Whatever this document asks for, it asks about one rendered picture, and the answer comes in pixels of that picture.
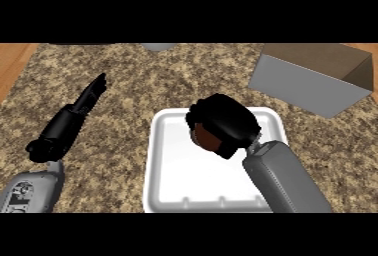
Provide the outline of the grey object at edge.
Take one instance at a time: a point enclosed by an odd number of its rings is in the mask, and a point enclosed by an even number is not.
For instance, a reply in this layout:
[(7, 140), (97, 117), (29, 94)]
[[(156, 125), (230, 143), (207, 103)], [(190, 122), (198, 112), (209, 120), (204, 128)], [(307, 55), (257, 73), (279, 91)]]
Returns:
[(142, 46), (153, 51), (153, 52), (159, 52), (159, 51), (165, 51), (170, 48), (173, 48), (176, 46), (174, 43), (143, 43)]

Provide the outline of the grey cardboard box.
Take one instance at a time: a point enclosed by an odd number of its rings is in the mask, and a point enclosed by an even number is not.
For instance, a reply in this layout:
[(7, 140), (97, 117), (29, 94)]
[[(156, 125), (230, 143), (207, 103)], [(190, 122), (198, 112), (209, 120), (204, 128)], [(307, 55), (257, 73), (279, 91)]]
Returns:
[(372, 54), (339, 43), (266, 43), (248, 87), (332, 118), (373, 92)]

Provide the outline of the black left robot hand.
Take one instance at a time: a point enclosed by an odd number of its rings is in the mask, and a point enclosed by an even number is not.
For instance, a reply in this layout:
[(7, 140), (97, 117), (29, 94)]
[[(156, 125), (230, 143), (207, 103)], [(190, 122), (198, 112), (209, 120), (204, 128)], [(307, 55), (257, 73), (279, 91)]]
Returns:
[(78, 99), (57, 111), (41, 134), (26, 145), (29, 160), (35, 163), (63, 158), (78, 136), (85, 117), (106, 90), (106, 74), (102, 73), (83, 90)]

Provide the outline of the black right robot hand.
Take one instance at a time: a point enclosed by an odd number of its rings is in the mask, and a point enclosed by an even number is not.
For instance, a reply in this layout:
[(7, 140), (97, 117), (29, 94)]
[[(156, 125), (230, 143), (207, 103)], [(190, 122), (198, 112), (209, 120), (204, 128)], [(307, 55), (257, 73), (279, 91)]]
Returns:
[(214, 152), (229, 159), (239, 148), (248, 148), (255, 142), (261, 127), (246, 107), (227, 95), (215, 93), (199, 99), (186, 113), (186, 123), (192, 139), (195, 124), (201, 123), (205, 130), (221, 140)]

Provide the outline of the brown cupcake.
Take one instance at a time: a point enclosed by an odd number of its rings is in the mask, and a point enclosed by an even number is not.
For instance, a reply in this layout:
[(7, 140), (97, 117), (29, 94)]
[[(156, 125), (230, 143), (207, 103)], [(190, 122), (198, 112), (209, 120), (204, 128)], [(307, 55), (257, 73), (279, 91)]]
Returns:
[(205, 130), (201, 123), (195, 124), (192, 140), (195, 144), (207, 151), (215, 152), (220, 148), (221, 140)]

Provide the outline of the white plastic tray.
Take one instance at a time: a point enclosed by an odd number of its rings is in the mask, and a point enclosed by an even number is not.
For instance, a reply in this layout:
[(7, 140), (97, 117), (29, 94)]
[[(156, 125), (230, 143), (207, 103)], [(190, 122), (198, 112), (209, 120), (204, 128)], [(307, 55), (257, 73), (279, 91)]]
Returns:
[(267, 212), (263, 195), (242, 167), (246, 151), (229, 159), (195, 145), (186, 108), (152, 119), (143, 186), (143, 210), (162, 212)]

